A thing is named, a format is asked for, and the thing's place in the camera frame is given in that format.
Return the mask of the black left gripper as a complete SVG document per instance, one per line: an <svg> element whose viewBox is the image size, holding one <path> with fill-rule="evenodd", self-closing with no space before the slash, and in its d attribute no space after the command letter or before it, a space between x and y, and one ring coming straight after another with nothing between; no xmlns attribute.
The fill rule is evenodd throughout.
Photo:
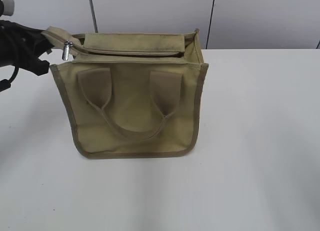
<svg viewBox="0 0 320 231"><path fill-rule="evenodd" d="M42 76L49 72L50 63L40 60L27 52L18 44L23 41L34 53L45 53L54 45L42 35L43 30L30 28L9 20L0 21L0 66L14 66L23 68L36 76Z"/></svg>

